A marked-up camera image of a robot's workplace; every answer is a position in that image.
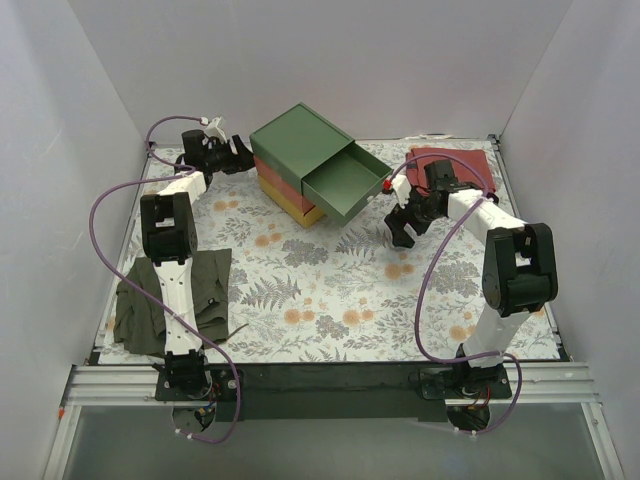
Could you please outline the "pink drawer box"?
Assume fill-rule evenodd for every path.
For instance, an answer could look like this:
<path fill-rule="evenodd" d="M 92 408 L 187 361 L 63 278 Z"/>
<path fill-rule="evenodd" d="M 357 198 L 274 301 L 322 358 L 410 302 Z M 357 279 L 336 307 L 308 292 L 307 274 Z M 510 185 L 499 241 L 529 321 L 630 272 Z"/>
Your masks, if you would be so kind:
<path fill-rule="evenodd" d="M 254 157 L 254 162 L 258 175 L 266 180 L 273 188 L 276 189 L 289 203 L 291 203 L 298 211 L 307 214 L 315 205 L 301 193 L 289 185 L 273 168 L 265 162 Z"/>

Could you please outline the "yellow bottom drawer box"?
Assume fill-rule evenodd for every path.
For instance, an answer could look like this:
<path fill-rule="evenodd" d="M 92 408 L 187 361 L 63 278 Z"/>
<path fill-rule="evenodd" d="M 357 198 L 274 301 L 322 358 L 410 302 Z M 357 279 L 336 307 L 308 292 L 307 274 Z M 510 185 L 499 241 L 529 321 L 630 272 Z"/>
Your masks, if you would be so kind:
<path fill-rule="evenodd" d="M 325 213 L 317 206 L 313 206 L 306 213 L 299 210 L 293 202 L 288 200 L 266 179 L 259 176 L 258 181 L 262 191 L 270 197 L 277 205 L 279 205 L 291 218 L 293 218 L 303 228 L 309 228 L 320 220 Z"/>

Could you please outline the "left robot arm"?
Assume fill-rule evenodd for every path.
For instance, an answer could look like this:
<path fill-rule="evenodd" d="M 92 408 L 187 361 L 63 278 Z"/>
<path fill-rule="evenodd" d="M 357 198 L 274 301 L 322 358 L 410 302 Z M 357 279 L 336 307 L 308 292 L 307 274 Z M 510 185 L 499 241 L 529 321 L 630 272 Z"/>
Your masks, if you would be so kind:
<path fill-rule="evenodd" d="M 142 240 L 157 276 L 164 312 L 165 385 L 193 400 L 205 398 L 213 377 L 205 369 L 206 342 L 229 336 L 228 282 L 231 251 L 198 251 L 192 205 L 207 191 L 213 175 L 254 167 L 252 152 L 239 136 L 227 139 L 218 126 L 182 133 L 184 153 L 177 164 L 194 171 L 140 201 Z"/>

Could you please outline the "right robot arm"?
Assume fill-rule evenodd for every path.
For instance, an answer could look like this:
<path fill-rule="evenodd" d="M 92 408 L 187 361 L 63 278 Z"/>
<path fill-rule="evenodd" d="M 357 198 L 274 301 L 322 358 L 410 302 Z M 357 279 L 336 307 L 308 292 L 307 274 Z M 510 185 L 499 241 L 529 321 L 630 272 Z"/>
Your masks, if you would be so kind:
<path fill-rule="evenodd" d="M 554 238 L 545 223 L 527 223 L 504 212 L 489 182 L 460 158 L 426 154 L 425 185 L 408 177 L 410 159 L 383 183 L 397 203 L 385 223 L 396 247 L 411 248 L 440 218 L 465 228 L 484 247 L 481 275 L 485 304 L 473 333 L 446 360 L 451 388 L 475 397 L 503 381 L 503 360 L 522 324 L 558 294 Z"/>

